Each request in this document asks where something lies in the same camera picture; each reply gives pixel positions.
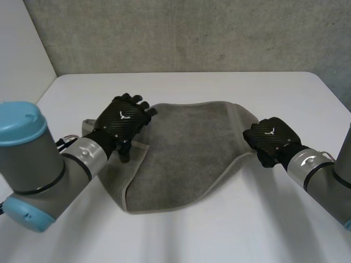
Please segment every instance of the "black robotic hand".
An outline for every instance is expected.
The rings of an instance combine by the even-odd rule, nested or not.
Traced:
[[[129,161],[133,137],[140,133],[143,126],[149,124],[152,116],[157,114],[154,108],[146,111],[150,107],[146,101],[138,104],[142,100],[140,95],[131,97],[128,93],[115,97],[94,124],[93,136],[96,134],[104,136],[109,143],[108,151],[110,152],[111,148],[118,150],[122,162]]]
[[[263,167],[271,168],[277,163],[285,167],[285,160],[301,149],[298,135],[281,119],[273,117],[251,125],[251,129],[243,133],[245,141],[257,151],[257,157]]]

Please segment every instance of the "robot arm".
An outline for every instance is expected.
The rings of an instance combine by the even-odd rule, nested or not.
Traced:
[[[26,102],[0,104],[0,172],[14,193],[3,211],[43,232],[65,211],[117,150],[129,161],[132,138],[157,114],[143,98],[114,98],[93,132],[60,154],[39,109]]]
[[[281,163],[288,175],[347,230],[351,230],[351,129],[336,162],[301,144],[297,134],[273,117],[243,132],[263,167]]]

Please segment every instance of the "cable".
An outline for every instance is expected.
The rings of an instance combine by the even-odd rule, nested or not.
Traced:
[[[64,149],[70,147],[78,138],[74,138],[73,140],[65,143],[62,147],[58,148],[59,152],[62,152]]]
[[[329,158],[333,161],[333,162],[336,162],[336,160],[334,159],[334,157],[330,154],[330,153],[328,153],[328,152],[320,152],[322,155],[323,154],[326,154],[326,155],[328,155],[329,156]]]
[[[4,211],[2,210],[2,204],[3,204],[4,202],[2,202],[1,204],[0,204],[0,215],[2,215],[3,213],[4,213]]]
[[[58,148],[59,152],[61,152],[64,149],[66,149],[67,147],[71,146],[79,138],[80,137],[78,135],[71,134],[71,135],[67,135],[63,138],[60,138],[60,140],[58,140],[55,144],[56,144],[57,148],[59,146],[61,146],[60,148]]]

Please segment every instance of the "logo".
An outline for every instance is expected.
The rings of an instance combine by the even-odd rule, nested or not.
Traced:
[[[130,119],[130,117],[123,116],[122,111],[120,111],[121,119]]]
[[[265,134],[271,134],[271,135],[274,135],[274,128],[271,132],[268,132],[268,133],[265,133]]]

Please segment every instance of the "white table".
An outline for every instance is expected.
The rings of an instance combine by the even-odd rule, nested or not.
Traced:
[[[151,105],[225,100],[285,120],[304,144],[338,155],[351,114],[314,74],[137,73],[59,77],[38,106],[55,139],[80,134],[116,95]],[[11,190],[3,179],[0,197]],[[281,165],[248,163],[208,198],[170,213],[129,215],[95,178],[45,233],[0,217],[0,262],[347,262],[351,233]]]

